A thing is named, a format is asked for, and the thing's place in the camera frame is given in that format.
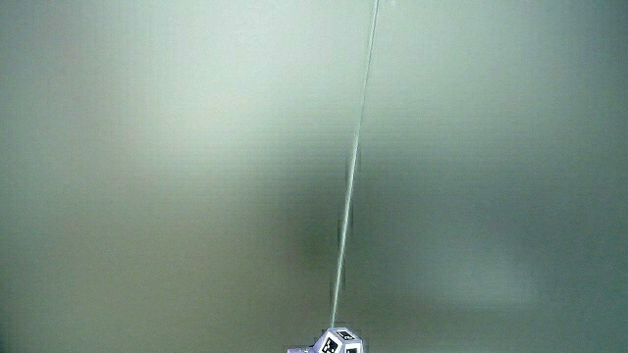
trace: gray surface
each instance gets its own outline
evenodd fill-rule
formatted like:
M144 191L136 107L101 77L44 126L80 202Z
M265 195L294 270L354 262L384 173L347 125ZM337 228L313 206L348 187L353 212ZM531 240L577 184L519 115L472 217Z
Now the gray surface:
M0 2L0 350L314 342L371 6ZM626 2L381 6L340 324L625 352Z

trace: hanging string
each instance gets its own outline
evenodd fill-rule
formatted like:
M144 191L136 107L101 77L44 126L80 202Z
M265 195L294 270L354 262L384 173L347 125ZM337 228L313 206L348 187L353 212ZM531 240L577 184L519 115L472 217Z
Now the hanging string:
M351 162L349 164L349 173L346 186L346 195L344 196L344 214L342 215L342 225L340 229L340 249L338 254L338 265L336 271L336 284L334 285L334 295L332 304L332 321L330 328L336 324L336 313L338 310L338 299L340 292L340 278L342 277L342 266L344 263L344 249L346 247L346 231L348 229L349 214L351 208L351 197L353 195L353 180L355 177L355 165L357 164L357 152L360 143L360 130L362 128L362 120L364 119L364 106L366 103L366 88L369 80L369 72L371 69L371 58L373 56L373 40L375 38L375 25L377 23L377 13L380 1L375 0L373 4L373 18L371 22L371 35L369 36L368 56L366 60L366 69L364 73L364 81L362 84L362 101L360 103L360 120L357 125L357 132L353 139L353 149L351 153Z

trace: black square marker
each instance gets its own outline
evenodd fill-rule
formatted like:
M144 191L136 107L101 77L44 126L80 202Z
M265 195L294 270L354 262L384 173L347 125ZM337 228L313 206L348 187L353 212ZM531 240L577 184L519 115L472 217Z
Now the black square marker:
M338 349L338 344L335 343L331 337L327 337L327 340L325 341L325 344L323 345L323 349L321 350L321 352L336 353L337 349Z
M351 340L351 339L355 339L355 337L353 337L351 335L351 333L347 332L347 331L338 331L338 335L340 337L342 337L342 339L344 340Z

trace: cube face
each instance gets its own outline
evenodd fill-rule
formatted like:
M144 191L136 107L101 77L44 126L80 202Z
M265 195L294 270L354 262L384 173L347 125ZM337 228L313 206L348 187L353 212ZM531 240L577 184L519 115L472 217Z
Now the cube face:
M325 339L318 350L318 353L340 353L342 342L329 331L325 332Z
M339 329L336 333L344 340L353 340L355 337L351 335L346 329Z
M344 353L363 353L362 342L347 343L344 346Z

